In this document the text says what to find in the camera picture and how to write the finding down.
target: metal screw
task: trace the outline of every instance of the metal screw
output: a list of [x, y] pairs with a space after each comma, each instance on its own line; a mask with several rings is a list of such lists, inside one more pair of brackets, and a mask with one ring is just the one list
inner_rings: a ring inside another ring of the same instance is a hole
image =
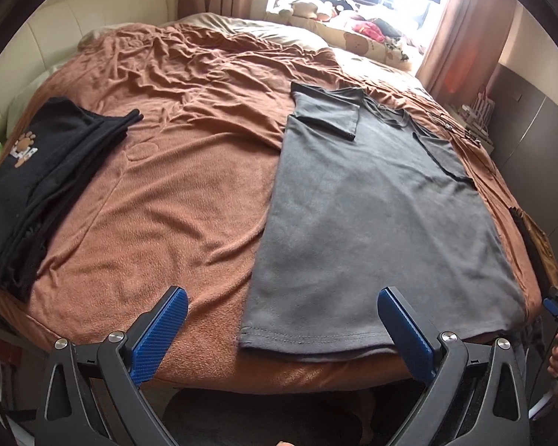
[[54, 348], [57, 348], [58, 350], [63, 349], [67, 345], [68, 345], [68, 341], [64, 338], [58, 339], [56, 340], [56, 342], [54, 342]]
[[457, 340], [457, 335], [453, 332], [443, 332], [442, 335], [442, 340], [445, 342], [455, 342]]
[[119, 342], [123, 338], [124, 338], [124, 333], [121, 330], [115, 330], [108, 335], [108, 340], [110, 342], [113, 342], [114, 344], [116, 342]]
[[498, 345], [498, 347], [500, 347], [500, 348], [503, 349], [503, 350], [509, 350], [509, 348], [510, 348], [510, 342], [507, 341], [507, 340], [504, 339], [504, 338], [499, 338], [499, 339], [496, 341], [496, 345]]

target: blue textured pad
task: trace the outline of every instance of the blue textured pad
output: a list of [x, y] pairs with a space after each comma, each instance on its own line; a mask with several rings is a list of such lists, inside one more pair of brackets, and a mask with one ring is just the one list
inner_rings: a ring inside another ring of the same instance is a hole
[[130, 378], [136, 386], [153, 379], [187, 314], [188, 295], [178, 288], [132, 350]]

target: bed frame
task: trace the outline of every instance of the bed frame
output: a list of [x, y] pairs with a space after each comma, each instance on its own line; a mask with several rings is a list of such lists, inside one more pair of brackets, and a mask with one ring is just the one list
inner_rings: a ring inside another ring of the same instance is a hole
[[178, 0], [46, 0], [0, 54], [0, 140], [12, 99], [46, 69], [72, 56], [87, 32], [116, 23], [175, 20]]

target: brown blanket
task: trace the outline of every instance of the brown blanket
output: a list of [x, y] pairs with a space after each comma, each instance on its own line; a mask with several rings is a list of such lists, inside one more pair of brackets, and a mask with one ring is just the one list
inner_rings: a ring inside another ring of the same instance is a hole
[[508, 211], [517, 203], [483, 149], [433, 124], [427, 111], [441, 114], [440, 106], [349, 77], [329, 49], [310, 52], [183, 24], [106, 34], [36, 92], [10, 141], [58, 95], [106, 115], [137, 107], [144, 120], [131, 127], [58, 230], [30, 302], [0, 291], [0, 313], [45, 349], [58, 336], [82, 344], [127, 329], [170, 285], [179, 285], [190, 297], [189, 317], [156, 375], [162, 381], [272, 393], [355, 389], [405, 377], [394, 354], [319, 364], [237, 353], [293, 109], [292, 80], [331, 89], [360, 85], [450, 139], [494, 217], [525, 295], [525, 319], [534, 317], [540, 294]]

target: cream leather headboard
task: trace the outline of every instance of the cream leather headboard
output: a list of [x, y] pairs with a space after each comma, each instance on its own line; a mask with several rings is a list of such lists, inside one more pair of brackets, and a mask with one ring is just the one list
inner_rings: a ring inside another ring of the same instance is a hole
[[46, 0], [0, 54], [0, 139], [10, 101], [47, 68], [74, 54], [81, 37], [104, 25], [176, 19], [178, 0]]

